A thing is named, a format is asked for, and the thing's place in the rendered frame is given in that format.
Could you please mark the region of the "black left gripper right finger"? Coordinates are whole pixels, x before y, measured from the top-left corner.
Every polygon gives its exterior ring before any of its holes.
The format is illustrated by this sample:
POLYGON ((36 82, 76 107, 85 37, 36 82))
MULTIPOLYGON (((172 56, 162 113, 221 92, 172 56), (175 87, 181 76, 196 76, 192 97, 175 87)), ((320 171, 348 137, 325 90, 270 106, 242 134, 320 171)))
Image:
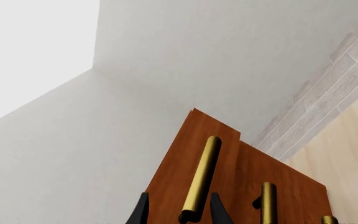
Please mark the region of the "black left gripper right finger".
POLYGON ((234 224, 233 220, 224 208, 219 194, 216 192, 211 193, 210 210, 212 224, 234 224))

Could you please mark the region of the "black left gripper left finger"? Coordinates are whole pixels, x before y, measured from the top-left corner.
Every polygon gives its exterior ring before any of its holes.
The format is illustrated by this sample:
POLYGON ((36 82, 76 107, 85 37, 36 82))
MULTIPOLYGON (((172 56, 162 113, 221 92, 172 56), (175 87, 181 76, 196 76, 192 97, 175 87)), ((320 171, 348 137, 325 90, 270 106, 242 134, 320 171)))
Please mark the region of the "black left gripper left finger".
POLYGON ((147 224, 149 215, 149 194, 142 192, 135 209, 125 224, 147 224))

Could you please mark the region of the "wooden cabinet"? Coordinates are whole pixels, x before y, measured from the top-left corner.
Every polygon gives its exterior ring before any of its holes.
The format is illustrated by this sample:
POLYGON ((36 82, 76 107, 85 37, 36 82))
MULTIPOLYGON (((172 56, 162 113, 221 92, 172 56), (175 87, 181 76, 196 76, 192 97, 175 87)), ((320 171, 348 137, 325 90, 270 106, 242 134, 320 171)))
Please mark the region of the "wooden cabinet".
POLYGON ((332 214, 326 186, 244 142, 231 177, 227 210, 235 224, 260 223, 252 202, 264 182, 277 187, 278 224, 320 224, 322 216, 332 214))

